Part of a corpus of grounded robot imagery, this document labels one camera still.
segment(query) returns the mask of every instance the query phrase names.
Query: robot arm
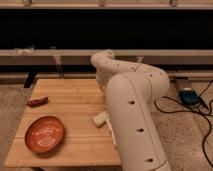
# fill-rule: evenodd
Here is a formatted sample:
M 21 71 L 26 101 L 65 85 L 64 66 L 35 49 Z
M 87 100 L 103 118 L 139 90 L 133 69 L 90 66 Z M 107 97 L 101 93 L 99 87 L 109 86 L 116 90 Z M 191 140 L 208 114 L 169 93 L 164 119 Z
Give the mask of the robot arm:
M 134 62 L 115 60 L 115 55 L 111 50 L 95 53 L 91 57 L 91 63 L 96 67 L 96 79 L 100 86 L 106 86 L 109 79 L 122 72 L 150 72 L 159 71 L 159 68 Z
M 112 51 L 93 55 L 92 63 L 99 71 L 98 83 L 106 85 L 107 112 L 124 170 L 170 171 L 147 106 L 168 90 L 167 74 L 149 65 L 115 61 L 109 54 L 113 56 Z

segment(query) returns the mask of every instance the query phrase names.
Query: terracotta bowl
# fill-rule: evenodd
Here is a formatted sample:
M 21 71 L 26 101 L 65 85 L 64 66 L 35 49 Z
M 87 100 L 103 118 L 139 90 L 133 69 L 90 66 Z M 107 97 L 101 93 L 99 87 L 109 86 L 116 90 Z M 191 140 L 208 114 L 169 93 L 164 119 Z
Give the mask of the terracotta bowl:
M 45 116 L 34 121 L 25 134 L 25 144 L 34 153 L 46 153 L 62 140 L 64 126 L 53 116 Z

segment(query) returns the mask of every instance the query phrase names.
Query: wooden table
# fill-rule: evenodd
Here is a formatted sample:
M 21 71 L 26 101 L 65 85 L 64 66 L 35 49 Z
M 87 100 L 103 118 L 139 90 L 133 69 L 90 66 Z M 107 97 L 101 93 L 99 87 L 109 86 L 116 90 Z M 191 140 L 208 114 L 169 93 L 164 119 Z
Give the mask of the wooden table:
M 105 109 L 104 95 L 94 79 L 41 79 L 31 100 L 48 96 L 49 103 L 26 107 L 5 161 L 5 167 L 72 167 L 120 165 L 106 126 L 97 129 L 91 118 Z M 52 115 L 64 123 L 63 142 L 52 152 L 36 155 L 24 142 L 36 119 Z

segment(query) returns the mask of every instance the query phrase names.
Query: red object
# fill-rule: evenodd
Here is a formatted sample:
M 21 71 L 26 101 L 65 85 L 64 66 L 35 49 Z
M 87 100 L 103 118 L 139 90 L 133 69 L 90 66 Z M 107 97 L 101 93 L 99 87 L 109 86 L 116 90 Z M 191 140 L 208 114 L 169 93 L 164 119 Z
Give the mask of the red object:
M 27 103 L 27 105 L 29 107 L 36 107 L 36 106 L 40 106 L 40 105 L 43 105 L 43 104 L 46 104 L 46 103 L 48 103 L 48 97 L 44 97 L 44 98 L 36 99 L 36 100 L 31 100 Z
M 55 148 L 63 135 L 62 122 L 56 117 L 45 116 L 30 125 L 25 134 L 25 144 L 35 153 L 45 153 Z

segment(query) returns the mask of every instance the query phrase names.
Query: terrazzo floor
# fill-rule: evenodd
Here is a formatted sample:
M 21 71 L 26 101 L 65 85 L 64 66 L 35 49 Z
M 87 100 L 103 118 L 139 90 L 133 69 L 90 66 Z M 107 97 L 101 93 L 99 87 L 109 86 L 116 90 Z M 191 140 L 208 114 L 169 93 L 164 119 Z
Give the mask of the terrazzo floor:
M 0 77 L 0 171 L 31 171 L 30 168 L 4 168 L 12 138 L 25 109 L 34 85 L 23 88 L 24 77 L 3 79 Z M 193 82 L 197 92 L 201 92 L 208 82 Z M 167 94 L 177 98 L 174 85 Z M 213 85 L 203 95 L 206 102 L 213 99 Z M 165 110 L 177 110 L 182 107 L 166 99 L 160 99 L 159 105 Z M 190 113 L 162 114 L 150 104 L 150 112 L 155 122 L 161 142 L 171 165 L 172 171 L 213 171 L 207 163 L 201 148 L 201 142 L 207 131 L 206 121 Z M 213 134 L 206 144 L 208 155 L 213 161 Z M 100 168 L 46 168 L 47 171 L 121 171 L 120 167 Z

